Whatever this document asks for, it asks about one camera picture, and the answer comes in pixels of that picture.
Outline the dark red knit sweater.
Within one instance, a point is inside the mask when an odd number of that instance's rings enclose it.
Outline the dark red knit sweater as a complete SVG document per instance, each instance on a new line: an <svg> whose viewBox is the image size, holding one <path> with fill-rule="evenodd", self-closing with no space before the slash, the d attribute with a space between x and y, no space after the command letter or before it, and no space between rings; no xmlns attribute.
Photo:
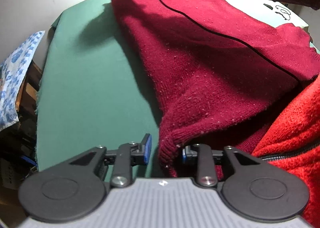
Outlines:
<svg viewBox="0 0 320 228"><path fill-rule="evenodd" d="M188 143L253 154L278 113L319 74L293 24L272 27L226 0L111 0L163 113L158 159L176 177Z"/></svg>

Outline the green table cloth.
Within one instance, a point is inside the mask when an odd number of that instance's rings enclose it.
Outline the green table cloth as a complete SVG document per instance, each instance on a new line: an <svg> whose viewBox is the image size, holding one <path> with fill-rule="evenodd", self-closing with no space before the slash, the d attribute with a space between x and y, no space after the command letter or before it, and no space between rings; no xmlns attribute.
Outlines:
<svg viewBox="0 0 320 228"><path fill-rule="evenodd" d="M37 115L41 171L90 148L116 149L149 133L150 162L135 167L133 174L162 176L157 159L162 115L139 56L118 27L111 0L85 0L57 18Z"/></svg>

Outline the bright red fleece jacket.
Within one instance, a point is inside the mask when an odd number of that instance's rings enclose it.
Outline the bright red fleece jacket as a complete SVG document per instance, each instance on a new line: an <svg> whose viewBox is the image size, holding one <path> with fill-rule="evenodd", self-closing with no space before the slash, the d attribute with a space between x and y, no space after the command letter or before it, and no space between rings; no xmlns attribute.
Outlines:
<svg viewBox="0 0 320 228"><path fill-rule="evenodd" d="M319 77L281 112L253 156L274 156L272 165L306 183L310 198L303 218L319 227Z"/></svg>

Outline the blue white patterned cloth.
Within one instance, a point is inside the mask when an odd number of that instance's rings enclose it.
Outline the blue white patterned cloth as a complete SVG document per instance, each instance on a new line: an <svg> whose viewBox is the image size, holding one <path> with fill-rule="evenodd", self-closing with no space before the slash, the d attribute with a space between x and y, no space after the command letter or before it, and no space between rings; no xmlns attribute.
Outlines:
<svg viewBox="0 0 320 228"><path fill-rule="evenodd" d="M33 56L45 32L30 35L1 63L1 130L18 122L16 99Z"/></svg>

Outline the white garment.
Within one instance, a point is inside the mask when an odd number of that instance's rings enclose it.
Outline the white garment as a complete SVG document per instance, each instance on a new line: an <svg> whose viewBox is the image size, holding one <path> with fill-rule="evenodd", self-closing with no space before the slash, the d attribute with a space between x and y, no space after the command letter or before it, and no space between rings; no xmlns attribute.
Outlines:
<svg viewBox="0 0 320 228"><path fill-rule="evenodd" d="M280 2L272 0L226 0L231 6L272 27L293 24L308 32L309 25Z"/></svg>

